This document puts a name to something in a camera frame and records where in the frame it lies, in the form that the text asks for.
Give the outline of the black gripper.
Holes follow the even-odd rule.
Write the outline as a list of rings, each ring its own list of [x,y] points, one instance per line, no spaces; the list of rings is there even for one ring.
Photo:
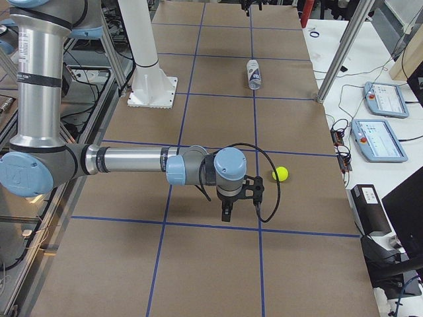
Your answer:
[[[228,196],[217,190],[217,197],[221,200],[221,220],[230,222],[233,204],[239,199],[245,199],[246,195],[245,192],[240,191],[236,195]]]

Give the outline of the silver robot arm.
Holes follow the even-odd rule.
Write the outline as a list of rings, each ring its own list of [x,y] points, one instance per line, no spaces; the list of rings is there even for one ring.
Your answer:
[[[72,179],[109,172],[163,172],[172,185],[213,186],[222,220],[246,197],[247,160],[226,147],[112,148],[67,144],[59,136],[63,42],[102,36],[100,1],[12,1],[19,29],[18,128],[1,159],[1,184],[12,194],[46,194]]]

